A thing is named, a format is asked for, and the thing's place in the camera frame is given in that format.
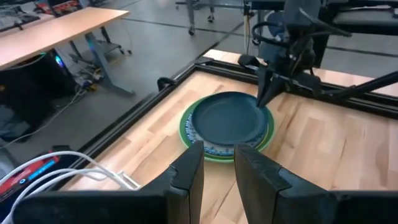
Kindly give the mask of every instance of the blue light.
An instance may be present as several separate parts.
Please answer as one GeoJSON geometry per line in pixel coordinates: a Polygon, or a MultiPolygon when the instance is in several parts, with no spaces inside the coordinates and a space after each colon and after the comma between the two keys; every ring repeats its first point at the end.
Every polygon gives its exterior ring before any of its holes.
{"type": "Polygon", "coordinates": [[[42,166],[40,169],[38,169],[33,174],[31,174],[27,179],[28,180],[32,180],[32,179],[36,178],[38,175],[43,173],[45,170],[47,170],[48,168],[50,168],[54,164],[55,164],[55,161],[52,159],[48,163],[44,164],[44,166],[42,166]]]}
{"type": "Polygon", "coordinates": [[[57,62],[57,64],[59,64],[61,67],[63,67],[63,62],[58,55],[55,56],[55,61],[57,62]]]}

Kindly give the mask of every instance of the floor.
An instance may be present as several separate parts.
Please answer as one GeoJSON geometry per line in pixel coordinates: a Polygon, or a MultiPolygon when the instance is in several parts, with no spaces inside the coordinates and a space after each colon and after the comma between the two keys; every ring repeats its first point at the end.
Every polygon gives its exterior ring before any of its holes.
{"type": "MultiPolygon", "coordinates": [[[[121,21],[106,28],[115,43],[131,49],[132,56],[123,56],[112,64],[118,77],[135,89],[134,96],[121,95],[106,88],[90,92],[65,110],[45,129],[25,143],[7,147],[24,162],[39,152],[57,144],[69,144],[78,149],[134,106],[147,94],[156,91],[159,77],[170,77],[208,49],[215,48],[236,53],[244,52],[243,17],[240,10],[216,9],[215,22],[207,22],[209,9],[195,11],[196,33],[188,35],[185,6],[176,10],[173,0],[110,0],[103,7],[130,11],[121,21]]],[[[82,38],[75,40],[81,51],[88,50],[82,38]]],[[[398,37],[355,34],[352,38],[331,37],[323,58],[322,68],[379,77],[397,70],[398,37]]],[[[68,45],[57,50],[66,55],[68,45]]],[[[250,52],[256,55],[256,47],[250,52]]],[[[112,57],[120,57],[115,52],[112,57]]],[[[72,72],[79,71],[68,57],[63,57],[72,72]]]]}

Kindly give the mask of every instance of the wooden table surface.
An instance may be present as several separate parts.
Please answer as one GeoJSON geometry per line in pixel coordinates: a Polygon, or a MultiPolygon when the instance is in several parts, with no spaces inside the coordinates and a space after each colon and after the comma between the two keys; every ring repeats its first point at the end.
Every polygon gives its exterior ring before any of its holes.
{"type": "MultiPolygon", "coordinates": [[[[217,50],[206,56],[235,63],[239,57],[217,50]]],[[[316,74],[339,85],[370,79],[326,70],[317,70],[316,74]]],[[[196,72],[96,160],[147,184],[185,150],[178,135],[185,109],[221,91],[255,95],[257,86],[196,72]]],[[[381,92],[396,95],[398,86],[388,86],[381,92]]],[[[267,106],[276,129],[274,140],[263,151],[265,155],[325,189],[398,189],[397,121],[288,94],[267,106]]],[[[118,186],[111,181],[75,177],[63,188],[82,189],[114,190],[118,186]]],[[[233,164],[205,161],[201,223],[247,223],[233,164]]]]}
{"type": "Polygon", "coordinates": [[[87,7],[0,38],[0,70],[97,29],[129,11],[87,7]]]}

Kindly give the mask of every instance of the red device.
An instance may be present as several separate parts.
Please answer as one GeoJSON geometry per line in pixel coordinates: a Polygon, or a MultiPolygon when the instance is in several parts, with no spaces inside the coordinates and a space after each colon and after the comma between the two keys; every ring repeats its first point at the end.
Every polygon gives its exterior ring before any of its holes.
{"type": "MultiPolygon", "coordinates": [[[[51,152],[53,151],[49,150],[39,154],[37,157],[51,152]]],[[[4,184],[2,184],[2,186],[0,186],[0,202],[8,198],[8,196],[12,195],[15,191],[18,191],[25,185],[29,184],[29,182],[34,181],[38,175],[56,164],[59,160],[60,158],[58,156],[53,156],[37,161],[10,177],[4,184]]]]}

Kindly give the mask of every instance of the green plate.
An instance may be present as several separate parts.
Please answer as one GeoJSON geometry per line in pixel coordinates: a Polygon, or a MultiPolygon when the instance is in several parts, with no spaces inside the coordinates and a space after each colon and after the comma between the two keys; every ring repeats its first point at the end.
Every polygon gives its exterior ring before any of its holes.
{"type": "MultiPolygon", "coordinates": [[[[189,140],[186,132],[185,132],[185,123],[187,122],[187,119],[189,117],[189,115],[192,113],[192,111],[195,109],[195,107],[197,106],[197,104],[199,104],[201,101],[203,100],[200,99],[198,101],[196,101],[195,103],[193,103],[182,115],[181,117],[181,121],[180,121],[180,138],[182,140],[182,142],[184,143],[184,145],[186,147],[190,147],[192,145],[192,142],[189,140]]],[[[269,115],[269,125],[268,125],[268,129],[267,129],[267,134],[264,137],[264,139],[261,141],[261,143],[256,147],[256,149],[258,151],[262,151],[264,148],[266,148],[269,143],[271,142],[272,138],[274,137],[274,131],[275,131],[275,121],[274,121],[274,117],[272,116],[271,112],[268,110],[268,115],[269,115]]],[[[233,157],[221,157],[221,156],[215,156],[215,155],[211,155],[208,153],[205,153],[205,159],[208,161],[213,161],[213,162],[222,162],[222,163],[231,163],[234,162],[233,157]]]]}

